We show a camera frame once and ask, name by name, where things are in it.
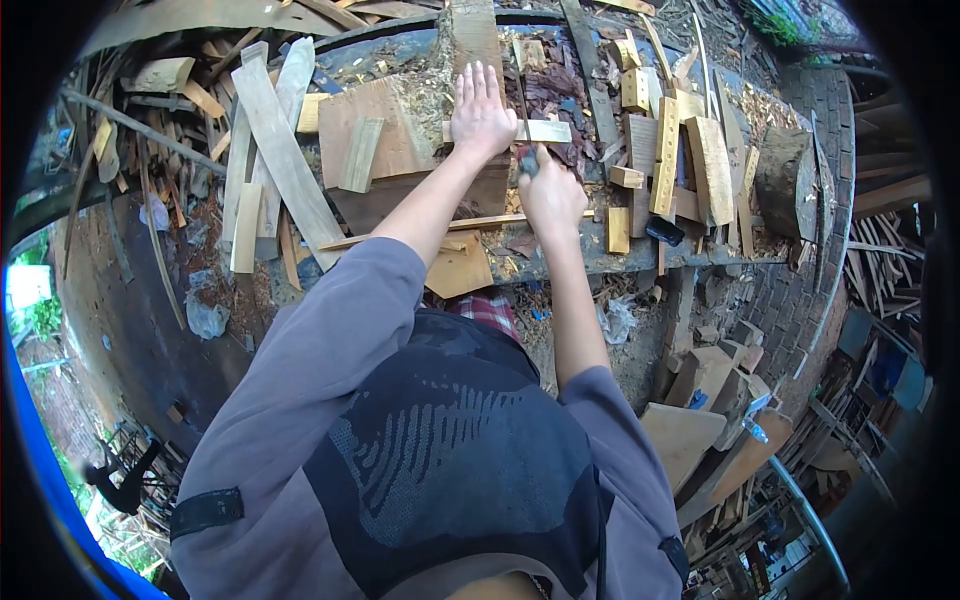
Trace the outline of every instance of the black strap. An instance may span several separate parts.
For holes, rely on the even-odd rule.
[[[239,488],[214,490],[187,498],[170,517],[170,541],[203,531],[208,527],[229,525],[243,518],[243,498]]]
[[[664,538],[657,548],[666,554],[666,558],[669,559],[670,564],[677,569],[680,580],[686,583],[686,578],[690,576],[690,561],[686,557],[684,545],[677,539],[677,536]]]

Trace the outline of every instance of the right hand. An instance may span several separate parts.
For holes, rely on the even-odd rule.
[[[520,176],[520,203],[541,244],[572,241],[580,247],[580,220],[587,209],[584,188],[566,168],[537,145],[540,172],[533,179]]]

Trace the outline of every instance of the plaid fabric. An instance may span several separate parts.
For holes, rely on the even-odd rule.
[[[522,345],[514,326],[514,311],[503,294],[494,288],[447,300],[444,310],[499,329]]]

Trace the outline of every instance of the blue fabric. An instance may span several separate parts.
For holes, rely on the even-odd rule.
[[[90,534],[84,516],[80,514],[80,509],[77,508],[73,494],[70,493],[70,488],[66,485],[66,479],[63,478],[63,471],[60,470],[60,464],[57,462],[57,457],[54,456],[53,448],[50,447],[50,442],[47,440],[47,434],[43,430],[40,416],[36,413],[34,401],[30,396],[30,390],[27,389],[26,382],[23,380],[23,374],[20,372],[20,366],[16,361],[16,352],[13,351],[10,335],[6,330],[4,330],[3,337],[4,356],[13,389],[15,412],[14,415],[5,415],[4,418],[13,417],[20,427],[20,435],[25,446],[24,450],[27,453],[28,467],[33,467],[34,476],[51,513],[60,520],[86,555],[113,579],[123,582],[124,587],[130,592],[136,594],[139,598],[166,598],[166,594],[137,573],[109,560],[100,548],[100,544]],[[116,597],[102,583],[97,582],[97,585],[103,597]]]

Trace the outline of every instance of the hand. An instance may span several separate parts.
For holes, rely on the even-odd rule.
[[[587,209],[584,188],[542,144],[537,144],[537,164],[540,172],[535,178],[523,174],[518,182],[527,221],[545,249],[566,242],[579,248],[580,220]]]
[[[478,60],[467,63],[462,75],[457,76],[453,116],[450,118],[450,136],[454,150],[476,154],[484,163],[510,147],[516,138],[516,113],[504,110],[500,102],[500,87],[496,71],[486,68]]]

